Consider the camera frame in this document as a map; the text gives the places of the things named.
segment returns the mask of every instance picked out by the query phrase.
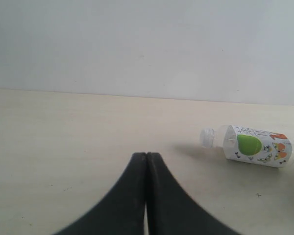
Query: clear plastic bottle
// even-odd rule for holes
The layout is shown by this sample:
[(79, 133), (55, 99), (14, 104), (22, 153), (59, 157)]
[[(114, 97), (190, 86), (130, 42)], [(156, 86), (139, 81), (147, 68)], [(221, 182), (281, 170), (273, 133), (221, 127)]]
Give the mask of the clear plastic bottle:
[(240, 162), (271, 167), (294, 162), (294, 142), (275, 132), (224, 125), (218, 131), (203, 129), (200, 144), (206, 148), (221, 147), (227, 159)]

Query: bottle label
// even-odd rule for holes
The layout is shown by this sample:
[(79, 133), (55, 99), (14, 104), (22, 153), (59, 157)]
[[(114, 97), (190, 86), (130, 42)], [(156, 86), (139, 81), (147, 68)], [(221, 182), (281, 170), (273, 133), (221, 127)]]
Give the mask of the bottle label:
[(279, 133), (232, 126), (237, 138), (232, 160), (283, 167), (290, 159), (292, 145)]

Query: plastic bottle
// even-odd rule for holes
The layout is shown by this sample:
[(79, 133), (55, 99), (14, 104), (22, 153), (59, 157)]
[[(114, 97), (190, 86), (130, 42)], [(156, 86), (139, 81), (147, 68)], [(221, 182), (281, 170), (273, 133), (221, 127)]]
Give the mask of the plastic bottle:
[(224, 125), (218, 131), (206, 128), (200, 133), (203, 147), (222, 147), (227, 159), (285, 167), (294, 162), (294, 142), (285, 135), (246, 127)]

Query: beige table surface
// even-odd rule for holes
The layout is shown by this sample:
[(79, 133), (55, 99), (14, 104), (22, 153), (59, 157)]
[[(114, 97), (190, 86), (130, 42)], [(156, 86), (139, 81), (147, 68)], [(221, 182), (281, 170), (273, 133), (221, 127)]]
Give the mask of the beige table surface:
[(68, 225), (136, 151), (160, 152), (183, 188), (235, 230), (294, 235), (294, 165), (205, 154), (201, 128), (223, 124), (294, 139), (294, 107), (0, 90), (0, 235), (48, 235)]

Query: bottle cap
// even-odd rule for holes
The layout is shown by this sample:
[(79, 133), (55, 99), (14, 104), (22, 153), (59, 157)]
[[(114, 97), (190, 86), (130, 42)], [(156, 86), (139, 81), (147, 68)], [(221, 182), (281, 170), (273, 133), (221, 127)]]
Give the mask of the bottle cap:
[(202, 129), (199, 142), (202, 147), (211, 148), (214, 142), (214, 130), (211, 128)]

